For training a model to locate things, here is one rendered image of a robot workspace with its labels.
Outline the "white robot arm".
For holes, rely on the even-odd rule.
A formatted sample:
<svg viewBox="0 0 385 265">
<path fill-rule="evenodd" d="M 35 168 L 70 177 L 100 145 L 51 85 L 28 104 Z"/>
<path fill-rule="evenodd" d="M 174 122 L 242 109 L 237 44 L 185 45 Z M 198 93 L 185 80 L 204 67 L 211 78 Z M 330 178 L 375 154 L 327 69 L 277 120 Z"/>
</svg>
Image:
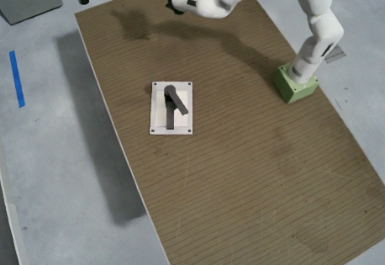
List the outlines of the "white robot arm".
<svg viewBox="0 0 385 265">
<path fill-rule="evenodd" d="M 239 1 L 241 0 L 172 0 L 172 4 L 179 11 L 194 13 L 199 17 L 222 19 L 229 15 Z M 307 14 L 313 36 L 303 42 L 288 75 L 297 83 L 305 83 L 342 38 L 344 30 L 330 10 L 332 0 L 298 0 L 298 3 Z"/>
</svg>

